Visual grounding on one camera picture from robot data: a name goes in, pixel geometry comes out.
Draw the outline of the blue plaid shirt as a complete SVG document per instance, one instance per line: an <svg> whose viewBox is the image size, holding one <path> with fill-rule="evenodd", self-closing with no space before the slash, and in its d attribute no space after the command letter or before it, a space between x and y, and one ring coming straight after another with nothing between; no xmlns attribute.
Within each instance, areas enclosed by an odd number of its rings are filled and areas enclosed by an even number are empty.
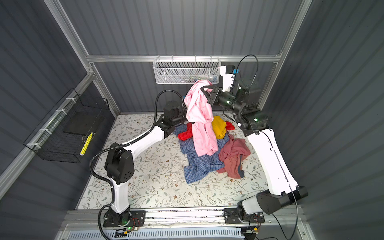
<svg viewBox="0 0 384 240"><path fill-rule="evenodd" d="M213 155L198 156L193 138L185 141L179 139L181 152L187 155L188 166L184 167L184 174L187 184L192 184L202 180L209 173L222 169L225 165L219 159L219 153L225 144L230 140L229 135L226 134L223 139L217 140L218 151Z"/></svg>

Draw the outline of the light pink cloth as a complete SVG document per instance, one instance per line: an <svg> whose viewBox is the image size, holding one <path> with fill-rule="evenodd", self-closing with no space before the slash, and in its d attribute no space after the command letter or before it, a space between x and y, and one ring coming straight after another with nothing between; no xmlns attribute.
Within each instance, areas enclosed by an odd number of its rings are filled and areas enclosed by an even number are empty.
<svg viewBox="0 0 384 240"><path fill-rule="evenodd" d="M217 138L212 128L214 120L212 106L200 90L212 83L208 80L198 80L190 88L184 98L187 106L186 118L192 123L193 140L198 156L213 155L218 151Z"/></svg>

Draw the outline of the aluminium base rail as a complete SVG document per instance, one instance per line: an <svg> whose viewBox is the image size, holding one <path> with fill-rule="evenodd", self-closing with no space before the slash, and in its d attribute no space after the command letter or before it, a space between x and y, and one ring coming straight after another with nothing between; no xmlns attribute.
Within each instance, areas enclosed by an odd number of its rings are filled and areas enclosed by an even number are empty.
<svg viewBox="0 0 384 240"><path fill-rule="evenodd" d="M97 210L69 211L57 240L313 240L301 208L288 206L273 215L257 213L250 220L231 217L234 207L142 209L144 220L130 227L104 228Z"/></svg>

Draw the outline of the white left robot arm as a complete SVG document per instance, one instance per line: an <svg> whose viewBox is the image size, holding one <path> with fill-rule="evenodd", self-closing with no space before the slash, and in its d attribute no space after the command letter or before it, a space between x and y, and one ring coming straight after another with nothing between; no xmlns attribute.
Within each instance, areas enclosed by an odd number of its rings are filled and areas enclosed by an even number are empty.
<svg viewBox="0 0 384 240"><path fill-rule="evenodd" d="M113 200L111 211L122 215L129 211L128 181L135 173L134 160L141 153L172 134L177 125L186 119L187 107L184 102L170 101L164 107L164 114L149 131L126 143L125 147L111 145L108 151L105 170L112 182Z"/></svg>

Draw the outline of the dusty rose shirt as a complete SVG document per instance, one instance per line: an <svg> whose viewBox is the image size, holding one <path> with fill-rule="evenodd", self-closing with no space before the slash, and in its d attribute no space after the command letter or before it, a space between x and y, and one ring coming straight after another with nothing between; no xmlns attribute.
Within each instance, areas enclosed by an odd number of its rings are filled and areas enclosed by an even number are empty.
<svg viewBox="0 0 384 240"><path fill-rule="evenodd" d="M219 153L219 160L224 167L217 170L219 174L227 173L232 179L241 179L245 177L242 169L242 161L251 155L244 139L235 138L227 134L229 141L223 146Z"/></svg>

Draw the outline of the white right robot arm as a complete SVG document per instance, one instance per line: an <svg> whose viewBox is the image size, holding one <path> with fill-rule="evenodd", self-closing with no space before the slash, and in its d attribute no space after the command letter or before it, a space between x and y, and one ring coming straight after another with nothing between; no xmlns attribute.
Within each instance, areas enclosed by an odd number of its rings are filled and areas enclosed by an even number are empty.
<svg viewBox="0 0 384 240"><path fill-rule="evenodd" d="M264 212L270 215L308 196L308 190L290 173L276 143L274 130L269 126L268 116L256 105L247 105L243 101L247 91L238 90L233 95L214 86L203 86L201 91L210 105L233 113L236 124L256 151L267 179L267 190L240 202L240 214Z"/></svg>

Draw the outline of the yellow cloth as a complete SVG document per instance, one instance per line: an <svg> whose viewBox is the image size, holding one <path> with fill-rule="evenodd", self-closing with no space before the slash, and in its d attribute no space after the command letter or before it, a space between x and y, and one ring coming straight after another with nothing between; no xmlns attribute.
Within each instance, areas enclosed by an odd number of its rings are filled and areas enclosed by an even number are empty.
<svg viewBox="0 0 384 240"><path fill-rule="evenodd" d="M227 123L220 116L214 116L212 128L218 140L223 139L227 133Z"/></svg>

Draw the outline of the yellow green marker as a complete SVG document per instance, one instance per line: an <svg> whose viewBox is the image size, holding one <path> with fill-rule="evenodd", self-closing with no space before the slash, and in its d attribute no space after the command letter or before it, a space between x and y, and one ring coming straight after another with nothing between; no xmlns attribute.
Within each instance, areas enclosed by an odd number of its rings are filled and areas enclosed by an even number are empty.
<svg viewBox="0 0 384 240"><path fill-rule="evenodd" d="M85 155L85 153L86 153L86 151L87 151L87 149L88 149L88 147L90 145L90 142L91 142L93 136L94 136L94 133L91 132L89 134L89 136L87 137L87 139L86 139L86 141L85 141L85 143L83 145L83 148L81 149L80 156L84 156Z"/></svg>

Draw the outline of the red cloth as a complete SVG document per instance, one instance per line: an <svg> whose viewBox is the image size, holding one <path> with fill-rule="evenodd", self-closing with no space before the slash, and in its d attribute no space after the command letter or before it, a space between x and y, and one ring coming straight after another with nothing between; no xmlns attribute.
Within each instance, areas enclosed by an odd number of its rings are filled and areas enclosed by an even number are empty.
<svg viewBox="0 0 384 240"><path fill-rule="evenodd" d="M235 126L226 121L227 123L227 131L231 131L235 129ZM188 123L186 125L179 126L177 129L175 129L175 135L177 135L178 139L181 141L186 141L188 139L191 139L193 137L193 130L192 130L192 124Z"/></svg>

